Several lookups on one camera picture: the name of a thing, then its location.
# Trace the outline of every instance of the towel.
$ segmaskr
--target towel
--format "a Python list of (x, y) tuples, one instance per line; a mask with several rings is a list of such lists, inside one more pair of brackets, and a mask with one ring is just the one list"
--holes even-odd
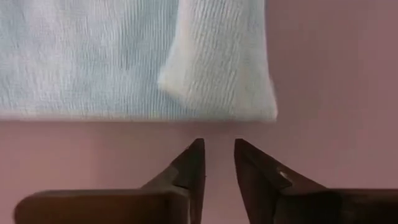
[(0, 119), (273, 120), (264, 0), (2, 0)]

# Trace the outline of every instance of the fabric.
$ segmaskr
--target fabric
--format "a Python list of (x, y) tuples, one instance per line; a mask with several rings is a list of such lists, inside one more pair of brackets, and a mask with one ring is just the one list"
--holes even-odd
[(274, 119), (263, 9), (2, 0), (0, 119)]

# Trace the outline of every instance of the pink wall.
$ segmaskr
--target pink wall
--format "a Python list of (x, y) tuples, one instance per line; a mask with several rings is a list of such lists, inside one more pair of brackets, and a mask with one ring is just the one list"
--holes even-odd
[(248, 223), (235, 136), (329, 187), (398, 188), (397, 8), (269, 0), (277, 124), (0, 123), (0, 223), (38, 190), (140, 186), (197, 136), (208, 150), (204, 223)]

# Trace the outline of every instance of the light blue fabric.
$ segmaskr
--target light blue fabric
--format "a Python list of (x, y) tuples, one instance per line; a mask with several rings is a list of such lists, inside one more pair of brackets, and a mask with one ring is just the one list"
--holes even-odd
[(0, 119), (230, 119), (157, 85), (178, 0), (0, 1)]

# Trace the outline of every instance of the cloth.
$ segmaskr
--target cloth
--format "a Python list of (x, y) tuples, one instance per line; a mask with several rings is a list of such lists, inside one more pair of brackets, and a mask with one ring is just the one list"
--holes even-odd
[(0, 119), (275, 116), (263, 0), (0, 1)]

